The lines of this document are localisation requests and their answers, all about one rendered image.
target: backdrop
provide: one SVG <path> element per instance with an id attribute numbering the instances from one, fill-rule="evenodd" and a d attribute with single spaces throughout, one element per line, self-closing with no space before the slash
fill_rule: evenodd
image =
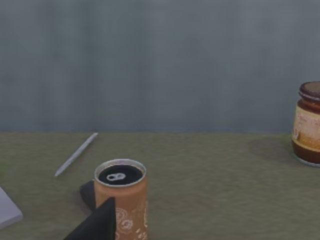
<path id="1" fill-rule="evenodd" d="M 0 131 L 289 132 L 318 0 L 1 0 Z"/>

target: brown jar lid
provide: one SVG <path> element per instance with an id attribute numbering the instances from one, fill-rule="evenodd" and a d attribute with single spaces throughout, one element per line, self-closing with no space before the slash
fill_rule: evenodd
<path id="1" fill-rule="evenodd" d="M 300 86 L 299 95 L 303 98 L 320 102 L 320 81 L 305 82 Z"/>

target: jar label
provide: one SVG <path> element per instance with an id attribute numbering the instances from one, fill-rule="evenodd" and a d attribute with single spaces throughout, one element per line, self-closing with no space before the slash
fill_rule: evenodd
<path id="1" fill-rule="evenodd" d="M 320 115 L 297 106 L 292 140 L 304 149 L 320 152 Z"/>

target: table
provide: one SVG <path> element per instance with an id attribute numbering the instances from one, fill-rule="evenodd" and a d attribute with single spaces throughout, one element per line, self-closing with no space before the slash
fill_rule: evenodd
<path id="1" fill-rule="evenodd" d="M 63 239 L 86 217 L 78 188 L 100 163 L 146 165 L 151 240 L 315 240 L 320 169 L 295 160 L 290 136 L 101 133 L 60 177 L 89 133 L 0 133 L 0 185 L 24 220 L 1 240 Z"/>

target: soda can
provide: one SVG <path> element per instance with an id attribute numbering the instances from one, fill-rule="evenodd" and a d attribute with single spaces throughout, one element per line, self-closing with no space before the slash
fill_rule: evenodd
<path id="1" fill-rule="evenodd" d="M 147 170 L 131 159 L 106 161 L 94 171 L 95 207 L 115 198 L 115 240 L 147 240 Z"/>

